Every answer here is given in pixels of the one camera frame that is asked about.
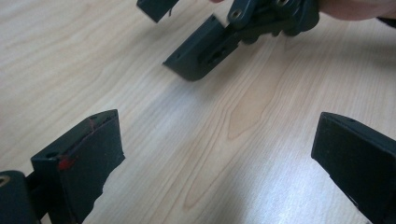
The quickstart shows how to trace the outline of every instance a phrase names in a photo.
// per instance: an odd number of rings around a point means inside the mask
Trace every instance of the black plastic part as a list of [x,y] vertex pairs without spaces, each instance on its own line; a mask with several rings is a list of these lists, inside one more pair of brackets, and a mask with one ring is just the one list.
[[38,223],[25,176],[21,172],[0,172],[0,223]]
[[396,28],[396,20],[395,19],[387,19],[387,18],[378,18],[380,21],[386,23],[388,26]]
[[163,64],[189,81],[198,80],[233,52],[239,41],[211,16]]
[[51,195],[52,223],[81,223],[124,159],[117,110],[84,119],[34,155],[35,172]]
[[251,16],[253,15],[254,8],[259,0],[234,0],[228,13],[228,21],[235,29],[241,29],[246,26]]
[[237,47],[260,35],[294,36],[312,29],[319,20],[317,0],[235,0],[224,28],[212,16],[164,63],[181,77],[194,81],[206,76]]
[[178,0],[138,0],[136,5],[152,20],[158,22],[177,2]]
[[34,171],[0,173],[0,223],[81,223],[125,159],[117,110],[84,119],[32,157]]
[[396,223],[396,141],[322,113],[311,156],[373,223]]

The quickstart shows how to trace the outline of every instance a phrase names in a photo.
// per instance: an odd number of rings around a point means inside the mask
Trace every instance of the light wooden surface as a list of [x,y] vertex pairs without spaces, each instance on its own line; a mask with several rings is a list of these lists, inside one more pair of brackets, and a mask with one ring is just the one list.
[[396,138],[396,30],[321,15],[186,82],[162,66],[231,1],[0,2],[0,170],[116,108],[126,160],[84,223],[366,223],[310,158],[322,111]]

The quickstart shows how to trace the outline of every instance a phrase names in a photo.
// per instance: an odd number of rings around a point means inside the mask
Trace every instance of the hand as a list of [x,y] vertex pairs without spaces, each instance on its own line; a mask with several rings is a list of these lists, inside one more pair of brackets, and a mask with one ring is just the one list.
[[[223,0],[210,1],[218,3]],[[375,17],[396,19],[395,0],[319,0],[319,9],[345,21],[362,21]]]

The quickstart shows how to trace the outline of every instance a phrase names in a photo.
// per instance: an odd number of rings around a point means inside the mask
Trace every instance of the red paint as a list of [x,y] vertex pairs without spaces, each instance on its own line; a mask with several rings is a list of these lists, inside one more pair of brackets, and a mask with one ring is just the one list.
[[73,164],[75,163],[76,160],[77,159],[70,160],[69,158],[61,159],[61,161],[58,164],[59,170],[62,171],[62,170],[70,169],[70,167],[73,166]]

